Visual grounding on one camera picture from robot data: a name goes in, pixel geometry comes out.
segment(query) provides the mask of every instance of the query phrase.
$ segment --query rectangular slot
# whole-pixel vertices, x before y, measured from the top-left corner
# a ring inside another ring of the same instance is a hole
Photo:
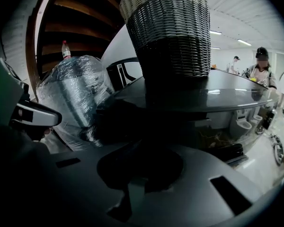
[[[210,180],[235,215],[251,206],[251,203],[224,176]]]
[[[58,168],[62,168],[62,167],[66,167],[66,166],[76,164],[78,162],[80,162],[80,160],[78,158],[72,158],[72,159],[67,159],[67,160],[63,160],[63,161],[58,161],[58,162],[56,162],[56,165],[57,165]]]

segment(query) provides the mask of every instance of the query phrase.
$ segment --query white ceiling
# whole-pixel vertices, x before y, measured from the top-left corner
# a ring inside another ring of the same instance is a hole
[[[208,0],[212,47],[221,49],[265,47],[284,51],[284,21],[268,0]]]

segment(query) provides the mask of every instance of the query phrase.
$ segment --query ceiling light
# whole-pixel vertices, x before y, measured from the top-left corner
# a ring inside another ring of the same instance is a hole
[[[221,35],[221,32],[217,32],[217,31],[209,31],[211,34],[215,34],[215,35]]]
[[[243,40],[238,40],[239,42],[241,42],[241,43],[243,43],[243,44],[246,44],[246,45],[248,45],[248,46],[251,46],[251,44],[249,44],[249,43],[247,43],[247,42],[245,42],[245,41],[243,41]]]

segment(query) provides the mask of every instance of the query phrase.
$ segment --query black cap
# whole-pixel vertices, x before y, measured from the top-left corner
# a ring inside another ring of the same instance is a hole
[[[264,47],[258,48],[257,49],[256,58],[259,58],[260,55],[267,56],[267,58],[268,58],[268,51],[267,51],[267,49],[265,49]]]

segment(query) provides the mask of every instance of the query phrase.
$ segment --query glossy surface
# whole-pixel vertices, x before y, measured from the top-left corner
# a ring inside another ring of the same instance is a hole
[[[154,111],[220,112],[275,102],[277,95],[246,78],[211,70],[206,78],[162,82],[151,87],[142,77],[114,98]]]

